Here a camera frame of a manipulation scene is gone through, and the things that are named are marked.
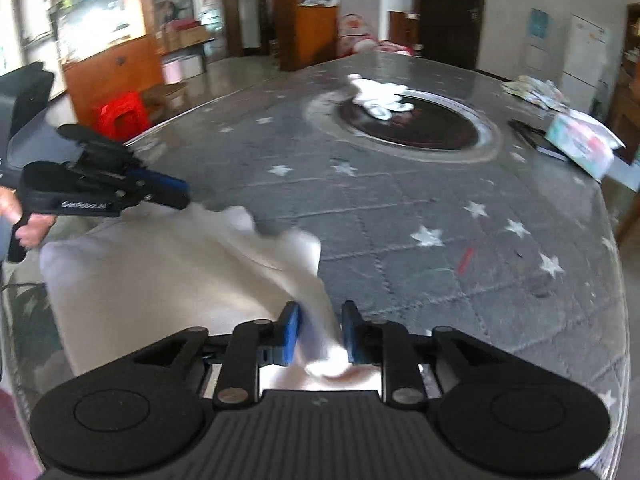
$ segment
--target star pattern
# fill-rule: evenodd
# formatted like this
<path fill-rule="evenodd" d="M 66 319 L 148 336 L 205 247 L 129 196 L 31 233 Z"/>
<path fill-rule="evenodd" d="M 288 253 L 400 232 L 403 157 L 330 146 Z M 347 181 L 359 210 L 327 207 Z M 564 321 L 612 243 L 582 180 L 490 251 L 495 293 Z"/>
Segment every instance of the star pattern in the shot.
<path fill-rule="evenodd" d="M 427 229 L 424 225 L 420 226 L 420 229 L 411 234 L 411 238 L 418 241 L 420 247 L 442 247 L 444 244 L 440 237 L 442 236 L 442 229 Z"/>
<path fill-rule="evenodd" d="M 614 252 L 616 250 L 616 245 L 610 240 L 610 238 L 605 238 L 603 236 L 600 240 L 609 251 Z"/>
<path fill-rule="evenodd" d="M 606 394 L 598 394 L 598 396 L 608 410 L 610 410 L 618 401 L 613 395 L 611 395 L 611 390 L 608 390 Z"/>
<path fill-rule="evenodd" d="M 355 172 L 358 171 L 358 168 L 354 168 L 348 162 L 341 162 L 336 166 L 332 166 L 332 168 L 334 168 L 335 173 L 337 174 L 344 174 L 349 176 L 356 176 Z"/>
<path fill-rule="evenodd" d="M 556 278 L 556 272 L 564 272 L 564 269 L 560 267 L 558 263 L 558 257 L 552 256 L 549 258 L 546 254 L 540 253 L 540 258 L 542 258 L 542 263 L 540 264 L 540 269 L 544 270 L 551 274 L 553 279 Z"/>
<path fill-rule="evenodd" d="M 514 222 L 510 218 L 507 220 L 509 222 L 507 227 L 505 227 L 505 231 L 511 231 L 512 233 L 516 233 L 520 238 L 524 238 L 524 235 L 530 235 L 531 233 L 527 231 L 522 225 L 521 222 Z"/>
<path fill-rule="evenodd" d="M 522 155 L 520 155 L 519 153 L 516 152 L 511 152 L 510 155 L 517 160 L 518 162 L 526 162 L 527 159 L 524 158 Z"/>
<path fill-rule="evenodd" d="M 273 173 L 277 176 L 285 176 L 289 171 L 293 171 L 289 166 L 285 166 L 284 164 L 279 164 L 277 166 L 272 166 L 269 170 L 269 173 Z"/>
<path fill-rule="evenodd" d="M 479 216 L 489 216 L 485 210 L 486 206 L 484 204 L 477 204 L 475 202 L 469 201 L 469 205 L 465 207 L 467 211 L 471 213 L 473 218 L 478 218 Z"/>

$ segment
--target table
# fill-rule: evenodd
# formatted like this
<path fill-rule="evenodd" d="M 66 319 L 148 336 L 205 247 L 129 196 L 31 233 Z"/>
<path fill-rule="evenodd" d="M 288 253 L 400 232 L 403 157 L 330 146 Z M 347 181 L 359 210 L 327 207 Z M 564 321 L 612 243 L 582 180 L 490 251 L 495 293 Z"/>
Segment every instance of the table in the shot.
<path fill-rule="evenodd" d="M 211 43 L 212 41 L 216 41 L 216 38 L 209 38 L 208 40 L 205 41 L 201 41 L 199 43 L 194 43 L 190 46 L 182 46 L 180 48 L 177 48 L 175 50 L 163 50 L 160 55 L 161 56 L 168 56 L 169 54 L 177 54 L 178 52 L 182 52 L 183 50 L 197 50 L 198 51 L 198 55 L 200 56 L 200 59 L 202 60 L 202 69 L 204 70 L 204 72 L 208 72 L 209 69 L 207 68 L 207 54 L 205 53 L 204 50 L 204 46 L 207 43 Z"/>
<path fill-rule="evenodd" d="M 465 104 L 494 125 L 498 149 L 485 162 L 424 162 L 335 137 L 321 127 L 330 116 L 311 105 L 344 90 L 350 73 Z M 243 205 L 264 234 L 295 226 L 318 236 L 319 275 L 336 309 L 351 299 L 367 319 L 414 333 L 451 325 L 593 389 L 612 431 L 591 467 L 609 480 L 630 373 L 618 252 L 598 184 L 528 150 L 511 133 L 512 118 L 539 128 L 552 119 L 487 76 L 372 53 L 217 99 L 131 145 L 153 169 L 186 179 L 209 208 Z M 25 409 L 68 372 L 40 295 L 28 317 L 24 304 L 6 305 L 13 339 L 1 342 L 15 350 L 6 369 L 16 370 Z M 55 359 L 62 371 L 36 377 Z"/>

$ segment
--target doorway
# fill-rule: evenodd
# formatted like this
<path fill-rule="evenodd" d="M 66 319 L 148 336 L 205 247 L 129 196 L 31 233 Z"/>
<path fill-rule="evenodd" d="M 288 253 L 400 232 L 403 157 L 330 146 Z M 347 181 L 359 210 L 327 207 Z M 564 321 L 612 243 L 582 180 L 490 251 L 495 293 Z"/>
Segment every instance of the doorway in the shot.
<path fill-rule="evenodd" d="M 418 0 L 422 57 L 473 70 L 484 0 Z"/>
<path fill-rule="evenodd" d="M 224 59 L 228 56 L 226 47 L 225 18 L 222 0 L 199 0 L 200 22 L 207 27 L 207 30 L 216 38 L 212 43 L 205 46 L 207 59 L 209 62 Z"/>

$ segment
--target white towel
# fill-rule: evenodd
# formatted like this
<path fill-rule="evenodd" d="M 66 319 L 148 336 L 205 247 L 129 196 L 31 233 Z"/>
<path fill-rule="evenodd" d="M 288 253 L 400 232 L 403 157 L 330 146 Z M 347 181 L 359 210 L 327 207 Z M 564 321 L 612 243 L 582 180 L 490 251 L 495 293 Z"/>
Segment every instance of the white towel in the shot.
<path fill-rule="evenodd" d="M 338 323 L 316 276 L 319 257 L 315 236 L 290 230 L 261 237 L 242 207 L 211 212 L 192 204 L 174 211 L 142 203 L 81 237 L 46 244 L 40 268 L 76 374 L 189 326 L 222 334 L 248 320 L 275 320 L 287 301 L 296 300 L 304 319 L 298 365 L 287 377 L 270 374 L 270 387 L 356 387 L 376 374 L 350 370 L 344 384 L 316 385 L 301 371 L 312 364 L 314 373 L 335 376 L 348 368 Z"/>

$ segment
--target tiled floor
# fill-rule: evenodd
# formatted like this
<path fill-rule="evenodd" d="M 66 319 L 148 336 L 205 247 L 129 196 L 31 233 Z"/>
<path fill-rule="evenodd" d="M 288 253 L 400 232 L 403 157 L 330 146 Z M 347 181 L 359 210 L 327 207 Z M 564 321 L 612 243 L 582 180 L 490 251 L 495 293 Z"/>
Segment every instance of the tiled floor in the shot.
<path fill-rule="evenodd" d="M 185 79 L 191 107 L 208 103 L 212 99 L 237 92 L 279 74 L 276 60 L 271 56 L 227 57 L 209 63 L 208 72 Z M 47 120 L 52 126 L 76 122 L 68 96 L 58 99 L 49 107 Z"/>

